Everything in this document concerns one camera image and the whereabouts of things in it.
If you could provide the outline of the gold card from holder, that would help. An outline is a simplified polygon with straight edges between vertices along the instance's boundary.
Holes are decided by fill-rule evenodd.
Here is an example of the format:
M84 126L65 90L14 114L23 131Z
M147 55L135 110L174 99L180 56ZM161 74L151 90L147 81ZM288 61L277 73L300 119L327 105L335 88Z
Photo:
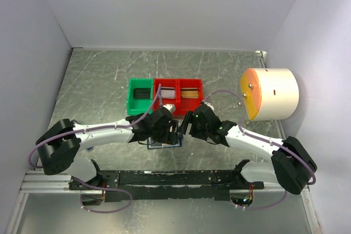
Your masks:
M163 139L163 146L173 145L174 136L173 136L173 127L170 127L169 131L166 133Z

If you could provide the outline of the blue leather card holder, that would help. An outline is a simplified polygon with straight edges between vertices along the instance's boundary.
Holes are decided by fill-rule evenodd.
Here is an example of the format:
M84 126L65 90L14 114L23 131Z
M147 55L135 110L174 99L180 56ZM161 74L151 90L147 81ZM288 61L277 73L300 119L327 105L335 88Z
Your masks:
M171 146L163 146L163 139L166 133L169 131L170 127L173 127L173 136L174 141ZM165 126L159 127L152 134L151 137L147 138L146 146L148 150L156 150L156 149L169 149L175 147L182 147L183 135L178 132L179 121L173 120L166 123Z

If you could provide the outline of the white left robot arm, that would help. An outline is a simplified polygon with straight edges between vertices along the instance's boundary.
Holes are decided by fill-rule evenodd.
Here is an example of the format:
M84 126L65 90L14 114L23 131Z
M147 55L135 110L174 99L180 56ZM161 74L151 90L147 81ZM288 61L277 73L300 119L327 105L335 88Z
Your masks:
M68 174L95 190L101 186L103 177L96 161L81 157L80 152L116 142L142 144L150 140L174 145L178 141L178 122L173 118L175 109L173 104L165 104L152 113L100 125L62 119L36 142L43 171L45 175Z

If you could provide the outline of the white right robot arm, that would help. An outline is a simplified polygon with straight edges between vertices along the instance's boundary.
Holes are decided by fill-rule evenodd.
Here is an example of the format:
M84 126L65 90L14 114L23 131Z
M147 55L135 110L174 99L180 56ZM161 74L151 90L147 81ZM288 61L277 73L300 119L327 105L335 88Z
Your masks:
M270 138L243 129L235 122L221 121L206 104L187 112L178 131L207 143L237 147L262 157L265 163L244 162L233 175L233 184L239 189L261 181L279 184L287 192L299 195L316 181L317 165L298 139Z

